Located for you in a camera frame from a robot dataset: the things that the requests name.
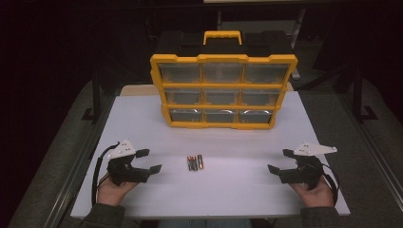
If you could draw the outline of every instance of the plastic drawer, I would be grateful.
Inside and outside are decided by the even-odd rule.
[[[199,88],[166,88],[164,90],[169,105],[198,105],[201,103]]]
[[[202,64],[201,80],[204,83],[239,83],[242,64],[206,63]]]
[[[268,124],[272,115],[272,110],[241,110],[239,122],[242,124]]]
[[[204,117],[208,123],[234,123],[238,111],[235,109],[205,109]]]
[[[241,105],[275,105],[280,92],[280,89],[244,88]]]
[[[165,83],[199,83],[199,64],[158,64]]]
[[[201,122],[201,109],[169,109],[169,114],[173,122]]]
[[[247,64],[243,81],[247,84],[280,84],[287,69],[287,64]]]
[[[236,88],[204,88],[203,103],[206,105],[237,105],[240,89]]]

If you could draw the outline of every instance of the white table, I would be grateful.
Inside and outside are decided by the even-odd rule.
[[[271,130],[171,128],[160,111],[159,96],[117,97],[88,168],[71,215],[82,218],[91,208],[91,182],[96,159],[110,145],[130,139],[148,157],[135,167],[162,164],[159,174],[139,184],[124,200],[125,215],[134,219],[270,218],[298,215],[303,207],[288,184],[270,174],[267,164],[296,168],[282,149],[302,141],[318,143],[297,92],[287,92]],[[187,156],[203,155],[204,169],[188,170]],[[326,163],[324,156],[318,156]],[[100,177],[106,172],[104,158]],[[350,214],[339,194],[336,209]]]

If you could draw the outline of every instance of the dark background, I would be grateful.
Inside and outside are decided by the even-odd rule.
[[[141,4],[143,1],[132,1]],[[149,3],[181,1],[149,1]],[[9,224],[76,96],[100,75],[106,93],[149,84],[149,57],[161,30],[215,29],[210,10],[97,10],[98,1],[0,3],[1,175],[0,227]],[[403,20],[395,1],[307,9],[299,39],[325,40],[316,68],[329,70],[354,56],[399,120],[402,115]],[[268,9],[229,10],[225,20],[286,19]]]

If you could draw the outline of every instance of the cable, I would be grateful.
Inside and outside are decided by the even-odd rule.
[[[107,151],[114,149],[116,147],[118,147],[118,145],[120,144],[120,142],[118,142],[117,144],[111,145],[110,147],[108,147],[101,155],[101,157],[98,158],[97,160],[97,164],[95,165],[95,169],[94,169],[94,176],[92,178],[92,189],[91,189],[91,202],[92,202],[92,206],[95,205],[96,201],[97,201],[97,189],[98,189],[98,176],[100,174],[100,169],[101,169],[101,164],[102,164],[102,160],[104,155],[106,154]]]
[[[109,174],[108,174],[108,173],[106,173],[106,175],[104,175],[104,177],[99,180],[97,188],[99,188],[100,185],[101,185],[107,178],[109,178]]]
[[[322,165],[326,166],[328,169],[330,169],[330,171],[333,173],[333,176],[335,176],[337,186],[336,186],[335,182],[333,181],[332,177],[329,174],[323,173],[323,176],[329,182],[329,184],[330,184],[330,186],[332,188],[333,202],[334,202],[334,205],[336,206],[336,203],[337,203],[337,200],[338,200],[338,190],[340,189],[340,182],[338,181],[337,173],[329,165],[324,164],[324,163]]]

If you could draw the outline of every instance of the hand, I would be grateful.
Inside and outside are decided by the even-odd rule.
[[[114,184],[109,175],[106,175],[100,180],[98,187],[97,202],[111,206],[119,206],[125,195],[130,192],[137,182],[122,182],[120,186]]]
[[[308,190],[308,184],[290,183],[307,207],[333,207],[333,193],[326,180],[320,177],[317,187]]]

